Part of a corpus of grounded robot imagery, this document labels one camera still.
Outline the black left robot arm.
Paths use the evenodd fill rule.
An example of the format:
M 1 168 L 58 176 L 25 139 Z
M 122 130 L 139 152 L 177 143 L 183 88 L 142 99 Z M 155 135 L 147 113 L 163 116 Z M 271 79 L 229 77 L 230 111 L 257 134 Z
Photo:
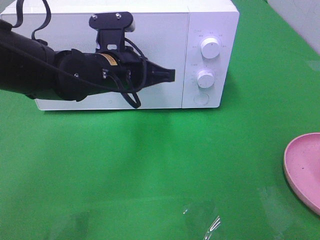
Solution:
M 119 93 L 137 108 L 138 92 L 175 81 L 175 70 L 149 61 L 129 39 L 123 50 L 84 53 L 55 51 L 41 40 L 0 22 L 0 88 L 34 100 L 80 102 L 88 96 Z

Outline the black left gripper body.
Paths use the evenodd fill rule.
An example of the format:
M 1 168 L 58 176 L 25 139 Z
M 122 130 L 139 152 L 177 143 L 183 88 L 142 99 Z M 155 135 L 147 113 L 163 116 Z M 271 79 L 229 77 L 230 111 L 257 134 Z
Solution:
M 124 51 L 85 53 L 84 85 L 88 96 L 108 92 L 133 94 L 150 85 L 150 63 L 139 50 L 126 46 Z

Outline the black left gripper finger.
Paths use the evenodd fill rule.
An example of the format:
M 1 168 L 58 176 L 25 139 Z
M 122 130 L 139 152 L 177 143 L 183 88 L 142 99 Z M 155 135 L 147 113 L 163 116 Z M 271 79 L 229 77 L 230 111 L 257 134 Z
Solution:
M 146 70 L 146 87 L 175 81 L 175 69 L 167 69 L 147 60 Z

